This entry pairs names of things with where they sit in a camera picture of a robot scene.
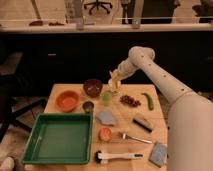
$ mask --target brown bowl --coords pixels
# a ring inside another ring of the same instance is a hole
[[[103,84],[98,79],[88,79],[83,85],[85,93],[93,98],[100,96],[102,88]]]

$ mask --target green vegetable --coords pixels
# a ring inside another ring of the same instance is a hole
[[[154,103],[153,103],[152,97],[149,94],[147,94],[147,93],[141,93],[141,94],[146,96],[149,110],[153,110],[154,109]]]

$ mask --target glass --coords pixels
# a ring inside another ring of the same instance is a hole
[[[104,91],[101,93],[101,102],[104,106],[109,106],[112,98],[112,93],[110,91]]]

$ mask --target orange bowl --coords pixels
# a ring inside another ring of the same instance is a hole
[[[78,93],[72,90],[64,91],[56,98],[56,104],[63,112],[72,111],[77,106],[78,101]]]

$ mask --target white brush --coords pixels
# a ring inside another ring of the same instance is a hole
[[[109,159],[141,159],[143,154],[138,153],[120,153],[120,154],[113,154],[113,153],[103,153],[101,151],[97,151],[95,153],[95,160],[97,163],[108,163]]]

